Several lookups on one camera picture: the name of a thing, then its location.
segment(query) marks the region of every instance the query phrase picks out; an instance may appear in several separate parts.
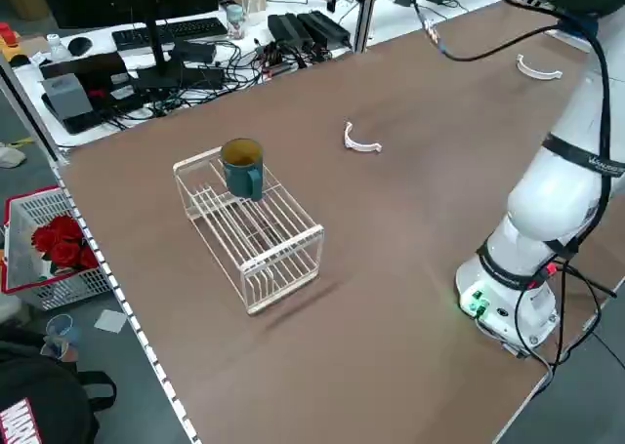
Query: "white desk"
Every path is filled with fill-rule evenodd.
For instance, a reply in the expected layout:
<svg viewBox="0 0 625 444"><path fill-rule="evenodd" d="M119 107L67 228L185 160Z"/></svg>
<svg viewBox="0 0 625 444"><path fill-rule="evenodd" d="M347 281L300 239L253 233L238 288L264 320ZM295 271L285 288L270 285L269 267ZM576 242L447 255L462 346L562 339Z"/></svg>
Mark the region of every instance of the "white desk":
<svg viewBox="0 0 625 444"><path fill-rule="evenodd" d="M285 13L306 13L312 10L320 10L321 12L327 14L331 19L338 22L346 12L353 7L354 4L349 3L346 0L339 0L337 2L336 11L334 14L327 12L326 3L323 0L309 0L308 5L304 4L296 4L296 3L280 3L280 2L304 2L305 0L276 0L270 1L268 3L267 10L265 11L265 15L282 15ZM487 5L491 5L496 3L499 0L458 0L460 4L465 7L468 11L477 10L479 8L485 7ZM429 4L426 0L419 0L419 4L424 7L428 7ZM461 16L467 12L464 9L458 7L455 9L432 5L437 12L441 15L451 19L458 16ZM444 19L438 17L433 12L424 10L424 13L427 14L428 18L431 18L435 22L441 22ZM169 20L179 21L179 20L197 20L202 18L209 17L217 17L220 21L226 25L226 13L223 9L220 9L218 12L210 12L202 15L196 15L192 17L183 17L179 19ZM341 25L347 29L349 32L354 34L355 26L358 18L358 7L353 8L348 15L341 21ZM143 27L142 23L135 23L135 27ZM95 54L104 54L109 52L114 52L115 44L111 37L111 32L119 31L124 29L131 29L133 27L132 24L122 24L115 27L109 27L105 29L98 29L95 31L65 37L62 41L65 45L71 41L74 37L88 37L93 42L93 47L86 54L86 57L92 56ZM371 27L369 31L369 45L374 45L380 42L388 41L390 39L394 39L396 37L402 36L406 33L418 30L421 28L420 23L418 22L414 9L412 7L406 8L401 7L395 4L392 0L377 0L375 3L373 20L371 22ZM244 39L240 41L235 41L240 48L243 54L251 52L255 48L254 39L258 39L262 45L268 44L272 41L271 34L269 29L267 28L266 20L262 20L258 24L254 26L246 26L246 35ZM339 50L333 52L335 57L342 55L347 50ZM218 48L216 61L225 61L229 57L229 50L226 48ZM154 65L153 55L142 55L142 56L131 56L125 57L124 61L126 62L126 66L128 70L136 70L137 68L144 68L150 65ZM99 140L103 137L107 137L109 135L113 135L119 132L119 129L113 125L103 124L93 129L90 129L86 132L77 135L71 135L67 132L63 124L59 122L54 115L48 110L46 105L41 101L41 95L44 93L43 87L41 86L41 81L43 77L38 67L34 65L25 65L23 67L17 68L14 70L18 79L21 82L24 90L30 97L30 100L35 106L37 112L41 115L43 123L46 125L48 130L50 131L51 136L53 137L55 143L58 146L67 146L67 147L75 147L80 146L82 144ZM140 116L141 112L134 112L133 116ZM121 121L127 127L132 127L140 123L139 121Z"/></svg>

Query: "mug handle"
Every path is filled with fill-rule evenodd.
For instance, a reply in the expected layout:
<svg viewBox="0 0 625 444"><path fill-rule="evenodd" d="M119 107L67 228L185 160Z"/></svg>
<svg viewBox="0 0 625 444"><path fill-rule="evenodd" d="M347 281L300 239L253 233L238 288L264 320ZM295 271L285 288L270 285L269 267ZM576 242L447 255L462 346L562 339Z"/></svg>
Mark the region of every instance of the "mug handle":
<svg viewBox="0 0 625 444"><path fill-rule="evenodd" d="M263 179L261 178L261 173L258 172L258 169L253 169L248 171L247 174L252 180L252 200L258 202L263 198Z"/></svg>

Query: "white basket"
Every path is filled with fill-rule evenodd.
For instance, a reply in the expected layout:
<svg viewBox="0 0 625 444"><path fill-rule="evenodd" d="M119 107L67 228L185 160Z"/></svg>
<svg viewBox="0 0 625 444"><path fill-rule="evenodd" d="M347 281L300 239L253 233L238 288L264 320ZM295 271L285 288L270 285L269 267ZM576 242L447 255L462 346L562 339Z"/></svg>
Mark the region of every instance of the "white basket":
<svg viewBox="0 0 625 444"><path fill-rule="evenodd" d="M38 281L45 262L32 247L30 237L38 226L59 215L73 217L63 191L57 187L7 201L2 292L41 310L76 303L110 289L99 267Z"/></svg>
<svg viewBox="0 0 625 444"><path fill-rule="evenodd" d="M233 196L223 178L220 150L175 164L174 177L187 217L253 314L318 275L323 226L267 167L261 201Z"/></svg>

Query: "marvel logo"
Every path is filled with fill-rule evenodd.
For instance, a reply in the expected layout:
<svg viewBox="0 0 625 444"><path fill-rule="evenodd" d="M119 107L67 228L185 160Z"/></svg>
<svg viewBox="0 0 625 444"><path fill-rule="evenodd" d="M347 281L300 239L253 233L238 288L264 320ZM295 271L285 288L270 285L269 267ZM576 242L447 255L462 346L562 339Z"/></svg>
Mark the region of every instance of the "marvel logo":
<svg viewBox="0 0 625 444"><path fill-rule="evenodd" d="M0 432L6 444L42 444L27 398L0 412Z"/></svg>

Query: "computer mouse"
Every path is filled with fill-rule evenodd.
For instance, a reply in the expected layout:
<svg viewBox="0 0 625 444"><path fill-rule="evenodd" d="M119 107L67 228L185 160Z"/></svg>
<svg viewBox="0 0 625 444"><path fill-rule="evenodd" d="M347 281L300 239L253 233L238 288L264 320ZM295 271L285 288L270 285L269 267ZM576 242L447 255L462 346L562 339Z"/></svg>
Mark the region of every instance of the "computer mouse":
<svg viewBox="0 0 625 444"><path fill-rule="evenodd" d="M22 54L17 54L14 56L9 65L11 68L18 68L19 66L28 65L30 63L30 59L27 56L23 56Z"/></svg>
<svg viewBox="0 0 625 444"><path fill-rule="evenodd" d="M86 37L76 37L69 42L67 48L73 56L80 57L86 54L93 45L93 42L91 42L91 40L87 39Z"/></svg>

